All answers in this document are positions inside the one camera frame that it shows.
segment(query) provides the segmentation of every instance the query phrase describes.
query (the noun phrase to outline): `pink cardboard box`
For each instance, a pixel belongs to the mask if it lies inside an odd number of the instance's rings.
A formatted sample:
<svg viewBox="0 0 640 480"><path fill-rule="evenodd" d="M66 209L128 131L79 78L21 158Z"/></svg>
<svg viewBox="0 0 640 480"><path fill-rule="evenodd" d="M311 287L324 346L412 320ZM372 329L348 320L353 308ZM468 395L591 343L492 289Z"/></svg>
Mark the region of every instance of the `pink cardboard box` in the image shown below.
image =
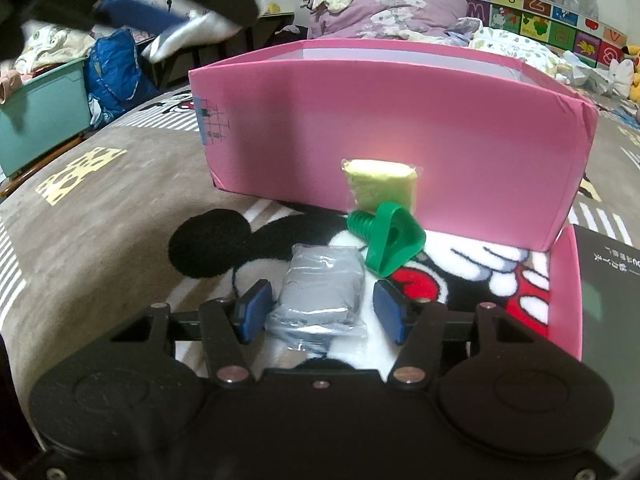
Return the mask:
<svg viewBox="0 0 640 480"><path fill-rule="evenodd" d="M550 251L549 338L580 355L575 237L559 234L596 129L586 99L517 59L398 40L289 43L190 81L217 187L347 211L344 158L418 166L423 228Z"/></svg>

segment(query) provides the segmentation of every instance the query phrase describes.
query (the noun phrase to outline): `green plastic bolt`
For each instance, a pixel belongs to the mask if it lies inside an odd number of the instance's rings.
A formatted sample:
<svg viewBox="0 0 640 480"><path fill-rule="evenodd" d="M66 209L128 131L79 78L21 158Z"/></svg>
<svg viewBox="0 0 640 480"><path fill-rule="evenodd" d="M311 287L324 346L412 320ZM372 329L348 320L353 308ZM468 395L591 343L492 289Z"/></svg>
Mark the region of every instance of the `green plastic bolt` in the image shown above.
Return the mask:
<svg viewBox="0 0 640 480"><path fill-rule="evenodd" d="M424 247L426 234L415 218L401 205L383 202L375 215L353 211L347 229L369 242L366 264L386 278L411 260Z"/></svg>

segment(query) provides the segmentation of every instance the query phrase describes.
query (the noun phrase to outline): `yellow toy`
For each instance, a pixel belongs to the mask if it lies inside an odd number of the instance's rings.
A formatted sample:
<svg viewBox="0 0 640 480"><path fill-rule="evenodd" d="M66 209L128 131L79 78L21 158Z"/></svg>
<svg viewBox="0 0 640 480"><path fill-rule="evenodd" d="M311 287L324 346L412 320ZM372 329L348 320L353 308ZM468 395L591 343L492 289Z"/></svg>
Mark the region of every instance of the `yellow toy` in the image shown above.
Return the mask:
<svg viewBox="0 0 640 480"><path fill-rule="evenodd" d="M640 46L627 45L623 47L622 52L628 56L634 56L634 81L629 91L629 99L633 102L640 102Z"/></svg>

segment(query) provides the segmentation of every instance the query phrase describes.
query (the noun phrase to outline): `plastic bag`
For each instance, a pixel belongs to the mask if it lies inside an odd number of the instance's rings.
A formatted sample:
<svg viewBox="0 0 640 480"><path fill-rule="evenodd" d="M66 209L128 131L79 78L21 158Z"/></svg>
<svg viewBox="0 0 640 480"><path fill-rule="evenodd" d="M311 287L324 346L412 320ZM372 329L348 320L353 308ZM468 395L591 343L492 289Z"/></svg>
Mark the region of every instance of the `plastic bag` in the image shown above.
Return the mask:
<svg viewBox="0 0 640 480"><path fill-rule="evenodd" d="M293 246L267 331L290 348L321 354L336 336L366 337L358 319L364 279L364 260L355 247Z"/></svg>
<svg viewBox="0 0 640 480"><path fill-rule="evenodd" d="M343 160L342 171L357 209L374 214L383 202L415 213L418 174L415 166L385 160Z"/></svg>

